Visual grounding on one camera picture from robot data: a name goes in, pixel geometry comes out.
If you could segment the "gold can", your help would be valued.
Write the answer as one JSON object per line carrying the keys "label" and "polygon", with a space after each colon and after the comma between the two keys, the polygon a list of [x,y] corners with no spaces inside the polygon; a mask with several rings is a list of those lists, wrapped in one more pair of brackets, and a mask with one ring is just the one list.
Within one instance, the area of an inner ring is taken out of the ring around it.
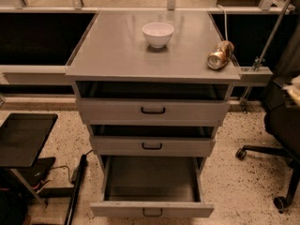
{"label": "gold can", "polygon": [[217,70],[225,67],[231,60],[234,46],[228,40],[219,42],[216,48],[211,51],[207,57],[207,66],[211,69]]}

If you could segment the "top grey drawer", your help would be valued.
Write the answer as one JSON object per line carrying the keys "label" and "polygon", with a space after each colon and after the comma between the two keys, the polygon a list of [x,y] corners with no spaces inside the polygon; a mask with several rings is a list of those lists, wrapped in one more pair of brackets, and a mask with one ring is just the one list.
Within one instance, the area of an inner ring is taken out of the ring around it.
{"label": "top grey drawer", "polygon": [[95,125],[222,124],[226,87],[174,82],[75,82],[82,120]]}

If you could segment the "grey drawer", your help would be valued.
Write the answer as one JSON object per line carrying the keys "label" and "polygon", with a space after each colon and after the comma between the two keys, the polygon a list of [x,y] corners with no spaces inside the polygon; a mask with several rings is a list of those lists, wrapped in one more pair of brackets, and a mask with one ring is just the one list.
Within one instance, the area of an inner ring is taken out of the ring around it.
{"label": "grey drawer", "polygon": [[109,156],[97,217],[208,218],[214,205],[202,198],[200,157]]}
{"label": "grey drawer", "polygon": [[95,125],[222,124],[226,87],[174,82],[75,82],[82,120]]}
{"label": "grey drawer", "polygon": [[215,140],[206,127],[92,126],[90,143],[98,155],[209,157]]}

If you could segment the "grey drawer cabinet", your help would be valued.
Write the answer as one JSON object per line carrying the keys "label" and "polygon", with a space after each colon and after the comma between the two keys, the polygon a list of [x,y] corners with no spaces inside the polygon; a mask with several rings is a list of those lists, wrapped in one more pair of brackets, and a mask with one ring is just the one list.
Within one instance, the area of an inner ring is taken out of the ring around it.
{"label": "grey drawer cabinet", "polygon": [[[173,26],[164,47],[154,48],[145,40],[143,27],[148,23]],[[200,83],[225,86],[228,103],[240,74],[234,62],[218,70],[207,66],[207,57],[219,42],[219,32],[205,11],[103,9],[72,54],[66,74],[75,95],[75,82],[81,81]],[[215,140],[220,126],[175,127],[210,128]]]}

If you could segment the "bottom grey drawer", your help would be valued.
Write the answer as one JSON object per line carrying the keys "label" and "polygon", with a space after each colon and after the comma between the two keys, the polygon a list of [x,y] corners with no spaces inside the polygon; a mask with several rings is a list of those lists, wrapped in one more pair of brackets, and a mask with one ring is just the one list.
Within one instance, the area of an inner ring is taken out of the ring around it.
{"label": "bottom grey drawer", "polygon": [[97,217],[208,218],[214,205],[202,198],[200,157],[109,156]]}

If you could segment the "middle grey drawer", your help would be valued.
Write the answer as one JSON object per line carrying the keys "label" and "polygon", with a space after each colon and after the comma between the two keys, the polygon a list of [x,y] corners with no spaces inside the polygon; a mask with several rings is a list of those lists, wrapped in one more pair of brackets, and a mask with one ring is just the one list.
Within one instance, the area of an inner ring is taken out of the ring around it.
{"label": "middle grey drawer", "polygon": [[206,127],[92,126],[90,143],[98,155],[209,157],[215,140]]}

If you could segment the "black office chair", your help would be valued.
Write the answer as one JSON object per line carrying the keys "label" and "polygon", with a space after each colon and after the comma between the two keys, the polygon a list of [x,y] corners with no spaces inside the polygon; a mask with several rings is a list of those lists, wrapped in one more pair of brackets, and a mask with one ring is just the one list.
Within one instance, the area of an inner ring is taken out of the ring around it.
{"label": "black office chair", "polygon": [[292,177],[285,197],[275,197],[273,203],[283,213],[292,203],[300,180],[300,108],[288,93],[295,79],[299,78],[300,23],[281,55],[271,81],[263,91],[263,106],[266,110],[264,127],[280,144],[280,148],[244,145],[235,156],[243,160],[247,151],[258,152],[290,159]]}

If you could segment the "white ceramic bowl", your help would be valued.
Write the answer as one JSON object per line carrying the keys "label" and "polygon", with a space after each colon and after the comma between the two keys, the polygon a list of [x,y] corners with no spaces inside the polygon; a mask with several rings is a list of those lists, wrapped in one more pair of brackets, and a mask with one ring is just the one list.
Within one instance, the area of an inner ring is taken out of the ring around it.
{"label": "white ceramic bowl", "polygon": [[174,28],[165,22],[150,22],[142,28],[145,40],[154,48],[164,47],[172,38]]}

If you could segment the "black pole on floor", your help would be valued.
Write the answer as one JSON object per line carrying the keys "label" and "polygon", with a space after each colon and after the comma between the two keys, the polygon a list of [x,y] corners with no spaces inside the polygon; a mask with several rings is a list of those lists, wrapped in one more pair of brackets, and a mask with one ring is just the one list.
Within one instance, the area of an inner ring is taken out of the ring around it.
{"label": "black pole on floor", "polygon": [[84,176],[85,166],[86,166],[86,155],[82,155],[78,166],[77,175],[75,177],[75,184],[72,189],[70,201],[68,204],[64,225],[72,225],[72,220],[75,214],[76,205],[78,201],[79,191]]}

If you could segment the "black side table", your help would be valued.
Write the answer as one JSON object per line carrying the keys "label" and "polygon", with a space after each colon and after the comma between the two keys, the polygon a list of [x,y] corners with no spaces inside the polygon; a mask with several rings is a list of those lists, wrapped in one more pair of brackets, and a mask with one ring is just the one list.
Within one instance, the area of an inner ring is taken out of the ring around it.
{"label": "black side table", "polygon": [[0,167],[9,169],[44,207],[47,204],[19,169],[31,168],[35,164],[57,118],[55,113],[10,113],[0,127]]}

